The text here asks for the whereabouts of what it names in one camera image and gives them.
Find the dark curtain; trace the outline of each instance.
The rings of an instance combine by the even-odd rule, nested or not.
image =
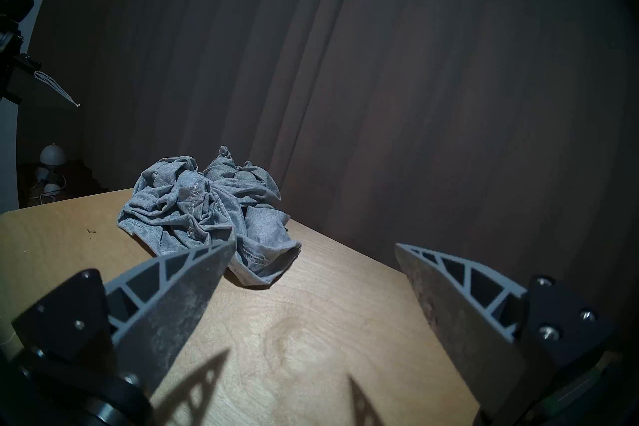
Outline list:
[[[203,168],[225,144],[271,172],[294,219],[390,266],[412,243],[634,312],[623,0],[84,1],[89,41],[61,46],[73,22],[45,0],[31,50],[82,104],[103,186],[165,156]]]

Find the wooden tabletop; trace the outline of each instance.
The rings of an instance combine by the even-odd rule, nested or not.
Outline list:
[[[8,356],[21,348],[11,320],[49,290],[83,268],[98,268],[106,282],[150,257],[116,226],[130,196],[0,215]],[[352,377],[386,425],[470,425],[477,402],[406,277],[300,223],[287,227],[300,257],[263,290],[239,286],[227,271],[152,397],[159,423],[351,425]]]

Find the white wall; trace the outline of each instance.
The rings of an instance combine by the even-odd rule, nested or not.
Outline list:
[[[28,52],[31,33],[35,25],[42,0],[33,0],[31,12],[20,23],[24,37],[23,52]],[[18,107],[12,102],[0,101],[0,213],[18,209],[18,189],[15,170],[15,133],[18,122]]]

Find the lamp shade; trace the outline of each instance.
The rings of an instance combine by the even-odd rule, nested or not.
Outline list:
[[[66,155],[63,149],[56,143],[49,144],[40,153],[40,162],[45,165],[58,166],[66,161]]]

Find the gray cloth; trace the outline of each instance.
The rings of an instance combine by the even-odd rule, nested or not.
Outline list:
[[[275,181],[250,161],[237,167],[226,146],[204,172],[190,156],[164,158],[137,180],[118,226],[157,255],[209,245],[235,235],[229,267],[244,285],[270,285],[300,252],[284,226],[290,216]]]

